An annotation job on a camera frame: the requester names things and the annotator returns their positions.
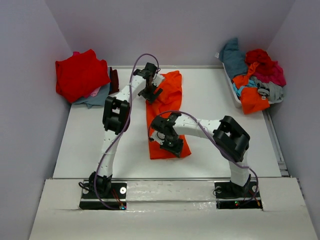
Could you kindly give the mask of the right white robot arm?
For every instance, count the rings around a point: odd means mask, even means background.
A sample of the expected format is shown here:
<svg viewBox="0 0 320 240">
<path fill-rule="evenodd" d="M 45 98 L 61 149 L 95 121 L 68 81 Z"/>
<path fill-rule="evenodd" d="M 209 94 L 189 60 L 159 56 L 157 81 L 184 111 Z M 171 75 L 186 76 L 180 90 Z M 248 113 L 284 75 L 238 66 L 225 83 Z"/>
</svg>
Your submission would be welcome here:
<svg viewBox="0 0 320 240">
<path fill-rule="evenodd" d="M 208 139 L 229 162 L 231 192 L 242 196 L 248 191 L 251 175 L 246 152 L 250 136 L 233 117 L 226 115 L 221 120 L 206 120 L 172 111 L 167 118 L 157 115 L 149 128 L 153 130 L 149 140 L 177 158 L 182 156 L 185 145 L 182 136 Z"/>
</svg>

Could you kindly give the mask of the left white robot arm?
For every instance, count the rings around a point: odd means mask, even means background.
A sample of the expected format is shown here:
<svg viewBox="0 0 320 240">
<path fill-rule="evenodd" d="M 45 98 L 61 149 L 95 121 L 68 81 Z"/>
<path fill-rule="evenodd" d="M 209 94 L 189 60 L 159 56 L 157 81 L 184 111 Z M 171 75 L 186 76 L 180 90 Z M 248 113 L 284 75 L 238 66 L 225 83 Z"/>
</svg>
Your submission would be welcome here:
<svg viewBox="0 0 320 240">
<path fill-rule="evenodd" d="M 153 103 L 161 94 L 157 89 L 164 77 L 157 76 L 159 67 L 153 63 L 146 63 L 144 69 L 135 69 L 130 76 L 129 83 L 114 96 L 105 99 L 102 124 L 104 139 L 102 155 L 97 170 L 88 180 L 88 189 L 98 197 L 105 198 L 112 188 L 113 162 L 122 134 L 128 129 L 130 115 L 135 97 L 143 97 Z"/>
</svg>

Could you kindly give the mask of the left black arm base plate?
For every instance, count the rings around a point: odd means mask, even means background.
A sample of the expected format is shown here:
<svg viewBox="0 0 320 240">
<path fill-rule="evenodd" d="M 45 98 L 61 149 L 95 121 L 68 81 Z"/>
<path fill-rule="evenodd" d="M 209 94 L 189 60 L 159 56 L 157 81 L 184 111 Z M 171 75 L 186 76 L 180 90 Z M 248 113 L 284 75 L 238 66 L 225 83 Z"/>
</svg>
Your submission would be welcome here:
<svg viewBox="0 0 320 240">
<path fill-rule="evenodd" d="M 107 194 L 99 194 L 102 202 L 96 196 L 93 189 L 90 189 L 88 181 L 79 182 L 81 197 L 79 208 L 81 210 L 111 210 L 124 211 L 127 209 L 127 183 L 116 181 L 111 183 L 111 189 Z"/>
</svg>

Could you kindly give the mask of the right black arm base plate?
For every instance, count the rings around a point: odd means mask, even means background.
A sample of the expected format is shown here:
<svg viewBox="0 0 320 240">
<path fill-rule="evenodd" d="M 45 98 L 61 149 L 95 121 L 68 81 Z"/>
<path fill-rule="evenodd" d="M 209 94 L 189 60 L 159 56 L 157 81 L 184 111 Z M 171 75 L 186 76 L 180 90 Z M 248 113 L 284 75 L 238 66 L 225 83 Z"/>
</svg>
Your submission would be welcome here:
<svg viewBox="0 0 320 240">
<path fill-rule="evenodd" d="M 247 187 L 240 187 L 230 181 L 214 183 L 212 194 L 216 198 L 218 210 L 263 209 L 260 192 L 256 192 L 257 182 L 251 181 Z"/>
</svg>

